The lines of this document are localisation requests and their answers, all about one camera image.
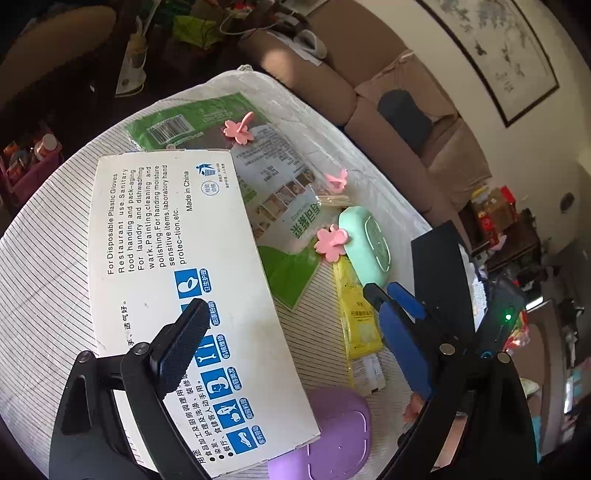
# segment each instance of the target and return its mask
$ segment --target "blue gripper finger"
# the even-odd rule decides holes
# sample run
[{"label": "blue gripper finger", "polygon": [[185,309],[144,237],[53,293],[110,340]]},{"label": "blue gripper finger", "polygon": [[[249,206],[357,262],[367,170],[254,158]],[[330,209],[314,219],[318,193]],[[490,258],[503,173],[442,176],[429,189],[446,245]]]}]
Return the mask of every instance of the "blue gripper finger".
[{"label": "blue gripper finger", "polygon": [[429,364],[415,345],[411,333],[387,301],[379,308],[378,323],[384,334],[386,346],[396,358],[408,385],[413,392],[421,395],[423,400],[428,400],[432,391]]},{"label": "blue gripper finger", "polygon": [[389,283],[386,292],[396,300],[411,317],[424,320],[427,316],[425,308],[411,293],[398,282]]}]

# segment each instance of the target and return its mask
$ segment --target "white striped tablecloth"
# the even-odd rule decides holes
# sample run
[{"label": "white striped tablecloth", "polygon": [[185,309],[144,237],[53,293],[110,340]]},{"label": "white striped tablecloth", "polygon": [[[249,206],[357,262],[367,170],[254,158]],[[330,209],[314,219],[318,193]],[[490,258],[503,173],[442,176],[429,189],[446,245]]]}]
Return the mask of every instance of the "white striped tablecloth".
[{"label": "white striped tablecloth", "polygon": [[[349,194],[376,217],[392,254],[392,278],[413,291],[410,241],[430,227],[332,124],[271,78],[226,72],[109,128],[66,161],[35,193],[0,240],[0,414],[25,453],[48,475],[57,407],[76,355],[96,352],[87,280],[90,200],[104,155],[135,151],[124,126],[181,103],[241,92],[320,171],[349,170]],[[306,389],[347,385],[332,269],[323,264],[294,312],[277,304]],[[387,379],[371,395],[372,452],[358,473],[372,480],[396,450],[410,391],[392,355],[379,358]],[[232,475],[267,478],[260,465]]]}]

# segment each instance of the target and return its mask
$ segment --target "dark pillow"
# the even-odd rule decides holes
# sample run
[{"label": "dark pillow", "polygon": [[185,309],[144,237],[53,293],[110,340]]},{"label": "dark pillow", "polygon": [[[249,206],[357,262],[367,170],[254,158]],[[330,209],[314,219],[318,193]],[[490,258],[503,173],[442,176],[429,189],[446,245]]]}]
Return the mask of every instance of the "dark pillow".
[{"label": "dark pillow", "polygon": [[431,134],[433,123],[406,90],[390,90],[378,102],[378,112],[417,155]]}]

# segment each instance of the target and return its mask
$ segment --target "pink basket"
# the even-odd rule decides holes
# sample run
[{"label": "pink basket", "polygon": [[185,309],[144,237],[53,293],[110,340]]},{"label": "pink basket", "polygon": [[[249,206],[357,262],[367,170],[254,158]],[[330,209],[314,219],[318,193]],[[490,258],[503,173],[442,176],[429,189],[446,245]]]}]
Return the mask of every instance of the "pink basket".
[{"label": "pink basket", "polygon": [[15,207],[22,207],[37,189],[49,178],[57,167],[60,166],[62,159],[61,145],[54,152],[48,155],[43,161],[37,162],[18,180],[16,185],[12,185],[8,180],[4,162],[0,161],[0,170],[2,171],[2,181],[10,194]]}]

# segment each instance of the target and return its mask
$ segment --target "cable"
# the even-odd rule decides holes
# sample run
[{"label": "cable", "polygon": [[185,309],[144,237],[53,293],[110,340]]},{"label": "cable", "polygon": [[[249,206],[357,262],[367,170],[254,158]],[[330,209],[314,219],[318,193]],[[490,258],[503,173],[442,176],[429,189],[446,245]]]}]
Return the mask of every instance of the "cable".
[{"label": "cable", "polygon": [[209,14],[207,14],[205,16],[205,20],[203,20],[203,23],[201,24],[201,48],[203,50],[205,50],[205,42],[207,41],[207,36],[211,32],[212,28],[215,27],[215,25],[216,25],[214,22],[206,31],[205,24],[207,23],[208,20],[209,20]]},{"label": "cable", "polygon": [[222,30],[222,27],[224,26],[226,21],[228,21],[229,18],[234,18],[234,17],[231,15],[228,15],[226,18],[224,18],[222,20],[222,23],[220,23],[219,31],[222,35],[244,35],[245,33],[255,32],[256,30],[269,30],[270,28],[273,28],[275,25],[278,25],[279,23],[281,23],[283,21],[283,20],[279,20],[279,21],[273,23],[273,25],[269,25],[268,27],[249,28],[248,30],[244,30],[241,32],[228,32],[228,31]]}]

